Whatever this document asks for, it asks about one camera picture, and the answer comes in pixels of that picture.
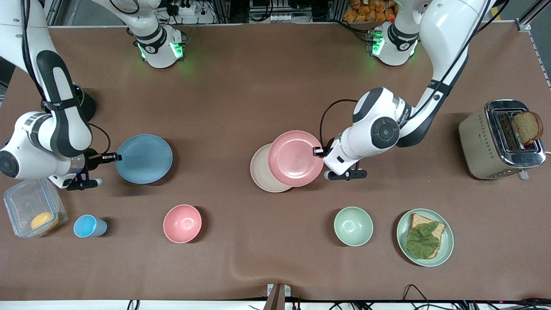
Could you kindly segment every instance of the stacked plates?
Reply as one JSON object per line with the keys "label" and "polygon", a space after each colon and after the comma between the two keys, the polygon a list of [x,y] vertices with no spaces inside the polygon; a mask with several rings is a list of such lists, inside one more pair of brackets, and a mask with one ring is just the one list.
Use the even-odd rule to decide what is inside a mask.
{"label": "stacked plates", "polygon": [[323,159],[314,156],[312,150],[319,146],[316,137],[306,131],[288,131],[261,147],[252,157],[252,179],[270,193],[307,185],[323,169]]}

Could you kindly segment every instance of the plastic container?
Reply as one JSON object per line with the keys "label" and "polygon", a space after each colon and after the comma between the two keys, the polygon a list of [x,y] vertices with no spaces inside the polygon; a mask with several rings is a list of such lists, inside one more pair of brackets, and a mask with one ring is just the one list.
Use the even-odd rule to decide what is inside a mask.
{"label": "plastic container", "polygon": [[56,188],[47,179],[25,180],[4,193],[13,232],[21,238],[39,236],[67,221]]}

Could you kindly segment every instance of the lettuce leaf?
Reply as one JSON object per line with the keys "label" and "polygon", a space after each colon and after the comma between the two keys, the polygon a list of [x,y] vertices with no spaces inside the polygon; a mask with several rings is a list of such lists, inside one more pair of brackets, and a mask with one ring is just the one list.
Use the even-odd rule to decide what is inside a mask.
{"label": "lettuce leaf", "polygon": [[438,226],[437,221],[420,224],[408,232],[406,248],[415,257],[427,259],[440,245],[438,238],[433,236],[433,231]]}

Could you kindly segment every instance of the stainless steel toaster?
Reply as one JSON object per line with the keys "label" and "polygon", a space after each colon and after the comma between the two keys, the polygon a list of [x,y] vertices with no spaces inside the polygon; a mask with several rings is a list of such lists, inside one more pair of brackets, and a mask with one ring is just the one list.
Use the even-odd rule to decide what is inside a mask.
{"label": "stainless steel toaster", "polygon": [[528,107],[517,100],[495,100],[486,103],[459,124],[461,146],[469,171],[478,179],[495,180],[519,173],[545,161],[540,140],[525,146],[513,126],[513,117]]}

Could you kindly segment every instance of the yellow fruit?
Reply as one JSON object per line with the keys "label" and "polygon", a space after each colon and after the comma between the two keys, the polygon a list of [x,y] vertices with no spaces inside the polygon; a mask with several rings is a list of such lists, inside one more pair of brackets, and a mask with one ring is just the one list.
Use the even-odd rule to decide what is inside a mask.
{"label": "yellow fruit", "polygon": [[[52,220],[52,218],[53,218],[52,212],[42,212],[42,213],[40,213],[39,215],[35,216],[35,218],[33,218],[33,221],[31,221],[31,229],[39,228],[40,226],[44,225],[45,223],[50,222]],[[54,222],[52,223],[52,225],[48,229],[54,228],[57,225],[57,222],[59,222],[58,218],[56,218],[54,220]]]}

